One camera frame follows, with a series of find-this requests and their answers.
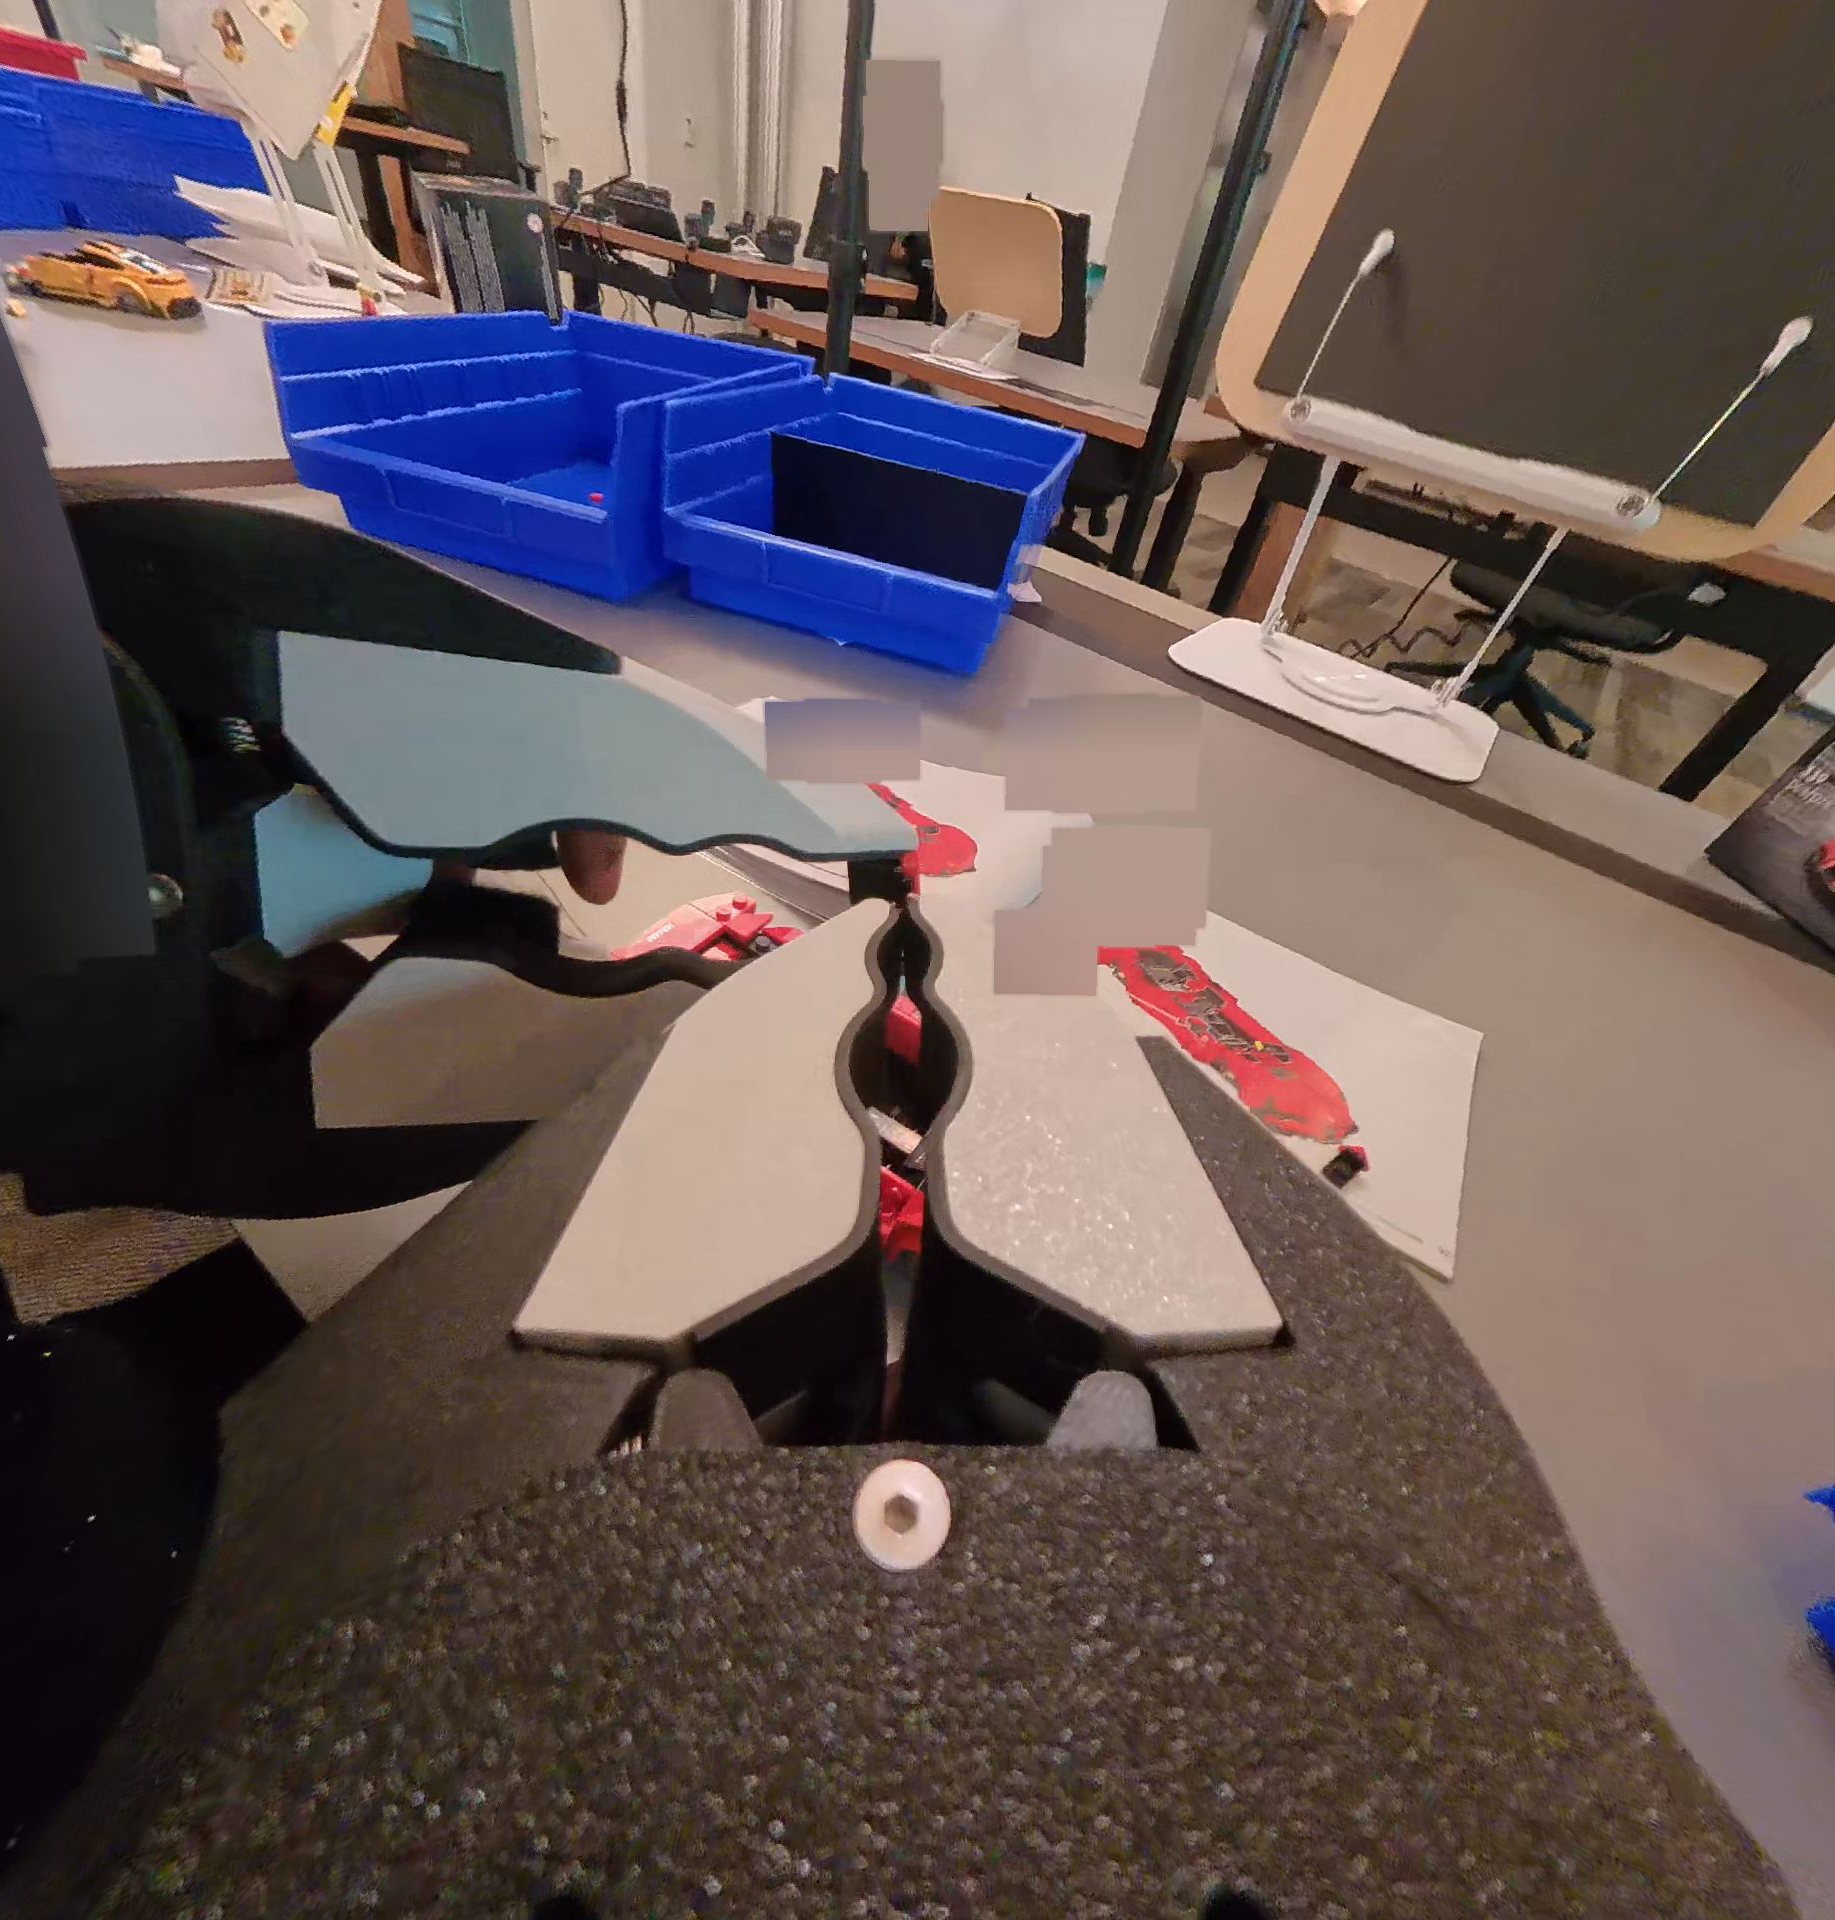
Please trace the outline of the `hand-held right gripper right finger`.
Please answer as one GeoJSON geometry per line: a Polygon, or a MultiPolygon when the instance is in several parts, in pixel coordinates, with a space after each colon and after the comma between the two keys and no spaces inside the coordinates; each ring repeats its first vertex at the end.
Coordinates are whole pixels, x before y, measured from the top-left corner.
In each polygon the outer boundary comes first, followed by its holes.
{"type": "Polygon", "coordinates": [[[940,1111],[904,1387],[1061,1405],[1100,1368],[1264,1349],[1287,1319],[1131,1022],[1100,992],[1004,993],[993,918],[907,909],[940,1111]]]}

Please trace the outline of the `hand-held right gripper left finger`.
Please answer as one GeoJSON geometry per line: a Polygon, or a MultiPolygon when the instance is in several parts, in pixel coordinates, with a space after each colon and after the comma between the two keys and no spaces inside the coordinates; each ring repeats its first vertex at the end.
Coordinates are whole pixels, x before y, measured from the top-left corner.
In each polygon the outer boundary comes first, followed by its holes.
{"type": "Polygon", "coordinates": [[[749,1405],[877,1405],[882,1138],[857,1087],[903,912],[851,903],[668,1029],[512,1337],[726,1375],[749,1405]]]}

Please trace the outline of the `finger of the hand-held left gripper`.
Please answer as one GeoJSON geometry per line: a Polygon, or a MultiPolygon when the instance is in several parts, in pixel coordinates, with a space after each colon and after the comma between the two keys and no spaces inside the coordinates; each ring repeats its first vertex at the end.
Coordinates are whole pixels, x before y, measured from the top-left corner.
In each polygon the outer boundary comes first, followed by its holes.
{"type": "Polygon", "coordinates": [[[554,1117],[702,984],[618,984],[612,947],[569,937],[556,897],[452,897],[420,910],[311,1047],[328,1130],[554,1117]]]}
{"type": "Polygon", "coordinates": [[[762,844],[898,859],[916,828],[869,783],[773,780],[760,716],[616,672],[281,631],[279,733],[309,794],[255,814],[269,941],[331,941],[437,860],[492,865],[561,827],[668,854],[762,844]]]}

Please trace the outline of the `red lego car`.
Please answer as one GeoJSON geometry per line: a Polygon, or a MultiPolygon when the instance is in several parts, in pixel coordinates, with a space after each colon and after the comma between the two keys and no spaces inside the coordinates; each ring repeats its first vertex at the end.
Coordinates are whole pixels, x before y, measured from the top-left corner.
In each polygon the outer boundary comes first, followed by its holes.
{"type": "MultiPolygon", "coordinates": [[[[791,945],[807,932],[760,905],[723,893],[682,902],[633,941],[612,947],[614,961],[652,950],[683,950],[713,963],[740,963],[791,945]]],[[[903,1117],[873,1109],[884,1147],[878,1238],[886,1260],[916,1260],[924,1238],[924,1140],[903,1117]]]]}

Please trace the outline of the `lego instruction booklet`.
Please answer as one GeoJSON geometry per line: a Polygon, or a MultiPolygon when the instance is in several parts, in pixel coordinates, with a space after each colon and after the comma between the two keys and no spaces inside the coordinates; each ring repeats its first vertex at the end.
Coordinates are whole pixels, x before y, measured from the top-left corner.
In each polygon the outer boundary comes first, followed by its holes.
{"type": "Polygon", "coordinates": [[[776,773],[888,776],[919,835],[919,902],[993,918],[1004,993],[1100,992],[1321,1169],[1359,1142],[1361,1218],[1449,1278],[1481,1036],[1209,910],[1202,720],[1171,694],[1034,698],[986,768],[919,742],[916,706],[753,700],[776,773]]]}

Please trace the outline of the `yellow lego car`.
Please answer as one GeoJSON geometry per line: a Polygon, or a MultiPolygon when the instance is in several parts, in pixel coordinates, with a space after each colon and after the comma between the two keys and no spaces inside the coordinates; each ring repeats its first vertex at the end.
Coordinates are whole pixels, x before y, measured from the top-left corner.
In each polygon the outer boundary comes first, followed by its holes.
{"type": "Polygon", "coordinates": [[[184,272],[114,240],[90,238],[67,252],[29,252],[4,267],[2,280],[20,296],[76,301],[165,323],[198,318],[203,310],[203,301],[184,272]]]}

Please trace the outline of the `lego set box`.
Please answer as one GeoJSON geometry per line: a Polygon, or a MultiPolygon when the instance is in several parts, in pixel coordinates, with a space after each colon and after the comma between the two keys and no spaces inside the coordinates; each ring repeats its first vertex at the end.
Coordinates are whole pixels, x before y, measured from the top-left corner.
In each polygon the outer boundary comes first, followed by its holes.
{"type": "Polygon", "coordinates": [[[1835,960],[1835,727],[1715,835],[1707,856],[1835,960]]]}

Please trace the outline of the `black cardboard box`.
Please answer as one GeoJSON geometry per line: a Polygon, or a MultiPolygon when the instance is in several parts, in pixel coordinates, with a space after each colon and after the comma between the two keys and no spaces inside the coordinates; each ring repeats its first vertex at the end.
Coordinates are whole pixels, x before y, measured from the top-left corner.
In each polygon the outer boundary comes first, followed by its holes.
{"type": "Polygon", "coordinates": [[[450,309],[561,323],[550,206],[519,181],[413,173],[411,192],[450,309]]]}

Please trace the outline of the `long brown desk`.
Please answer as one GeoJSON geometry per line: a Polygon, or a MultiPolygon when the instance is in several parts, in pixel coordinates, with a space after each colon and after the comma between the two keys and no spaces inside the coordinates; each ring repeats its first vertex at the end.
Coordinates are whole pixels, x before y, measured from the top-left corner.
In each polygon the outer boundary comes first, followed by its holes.
{"type": "MultiPolygon", "coordinates": [[[[644,255],[665,265],[747,282],[753,289],[749,320],[766,337],[790,345],[826,345],[826,316],[776,303],[785,293],[828,293],[830,273],[821,260],[782,265],[763,257],[702,250],[688,241],[618,227],[585,212],[548,208],[548,213],[561,240],[573,238],[593,249],[644,255]]],[[[935,323],[908,316],[862,316],[851,326],[851,360],[1131,449],[1144,445],[1152,432],[1159,403],[1159,391],[1154,387],[1032,353],[1015,353],[995,373],[980,370],[936,358],[932,342],[940,337],[941,330],[935,323]]],[[[1260,440],[1216,403],[1185,398],[1172,431],[1171,453],[1185,467],[1211,472],[1238,467],[1259,445],[1260,440]]]]}

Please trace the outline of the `black tripod pole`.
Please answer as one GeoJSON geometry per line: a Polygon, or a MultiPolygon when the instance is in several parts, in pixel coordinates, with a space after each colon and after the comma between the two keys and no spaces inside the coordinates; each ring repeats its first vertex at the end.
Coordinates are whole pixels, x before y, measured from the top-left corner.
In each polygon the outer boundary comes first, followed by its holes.
{"type": "Polygon", "coordinates": [[[847,8],[837,163],[838,192],[828,258],[828,327],[821,358],[824,376],[850,370],[857,300],[866,293],[863,106],[874,12],[874,1],[850,1],[847,8]]]}
{"type": "Polygon", "coordinates": [[[1187,465],[1184,452],[1178,452],[1184,403],[1194,393],[1202,352],[1211,342],[1218,318],[1218,298],[1232,278],[1232,260],[1245,215],[1259,181],[1270,170],[1270,134],[1285,100],[1299,43],[1305,40],[1313,27],[1313,12],[1315,4],[1305,1],[1266,4],[1264,32],[1245,86],[1239,121],[1218,173],[1218,191],[1200,243],[1191,257],[1191,275],[1185,284],[1179,323],[1164,360],[1159,401],[1148,436],[1152,459],[1158,465],[1152,469],[1154,475],[1140,481],[1143,492],[1136,497],[1148,509],[1154,508],[1156,484],[1164,475],[1164,465],[1175,463],[1179,467],[1143,573],[1143,585],[1158,592],[1171,586],[1204,475],[1202,467],[1187,465]]]}

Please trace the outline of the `beige wooden chair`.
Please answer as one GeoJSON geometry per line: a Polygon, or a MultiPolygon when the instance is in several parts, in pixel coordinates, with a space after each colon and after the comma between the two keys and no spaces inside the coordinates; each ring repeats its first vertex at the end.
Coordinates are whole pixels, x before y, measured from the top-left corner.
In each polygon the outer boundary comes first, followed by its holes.
{"type": "Polygon", "coordinates": [[[943,187],[930,206],[932,284],[943,320],[1017,323],[1025,352],[1078,364],[1090,326],[1092,213],[1036,197],[943,187]]]}

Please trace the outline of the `clear stand with papers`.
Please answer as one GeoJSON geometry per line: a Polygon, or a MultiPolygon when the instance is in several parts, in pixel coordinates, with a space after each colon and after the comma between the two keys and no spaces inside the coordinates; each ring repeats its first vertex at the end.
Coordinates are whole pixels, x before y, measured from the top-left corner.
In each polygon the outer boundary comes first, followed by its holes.
{"type": "Polygon", "coordinates": [[[292,284],[346,273],[359,300],[385,293],[383,257],[361,224],[335,139],[374,48],[379,1],[157,1],[160,50],[193,104],[233,117],[276,203],[281,264],[292,284]],[[323,252],[288,164],[309,158],[338,232],[323,252]]]}

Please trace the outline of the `stack of blue bins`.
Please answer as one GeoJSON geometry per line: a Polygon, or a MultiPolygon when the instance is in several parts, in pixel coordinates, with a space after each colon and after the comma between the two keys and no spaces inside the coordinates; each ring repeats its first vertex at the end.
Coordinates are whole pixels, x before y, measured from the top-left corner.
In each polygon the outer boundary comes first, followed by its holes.
{"type": "Polygon", "coordinates": [[[182,197],[180,179],[266,191],[229,117],[0,65],[0,229],[217,234],[218,221],[182,197]]]}

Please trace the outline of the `black office chair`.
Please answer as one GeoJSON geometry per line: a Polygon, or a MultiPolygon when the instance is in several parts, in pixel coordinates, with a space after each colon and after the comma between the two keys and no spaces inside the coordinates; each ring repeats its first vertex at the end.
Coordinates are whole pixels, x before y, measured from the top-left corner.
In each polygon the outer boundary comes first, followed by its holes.
{"type": "Polygon", "coordinates": [[[1606,602],[1445,563],[1359,657],[1429,689],[1480,660],[1462,698],[1509,733],[1626,776],[1659,773],[1723,716],[1760,671],[1698,635],[1720,588],[1613,581],[1606,602]]]}

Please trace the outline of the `dark board beige rim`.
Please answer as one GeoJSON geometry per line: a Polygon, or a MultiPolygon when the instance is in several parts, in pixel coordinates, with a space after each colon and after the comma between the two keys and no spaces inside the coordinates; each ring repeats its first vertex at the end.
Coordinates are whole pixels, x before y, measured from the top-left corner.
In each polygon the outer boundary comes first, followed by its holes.
{"type": "Polygon", "coordinates": [[[1218,345],[1218,398],[1313,393],[1651,489],[1755,373],[1646,530],[1682,562],[1835,497],[1835,1],[1376,1],[1348,27],[1218,345]]]}

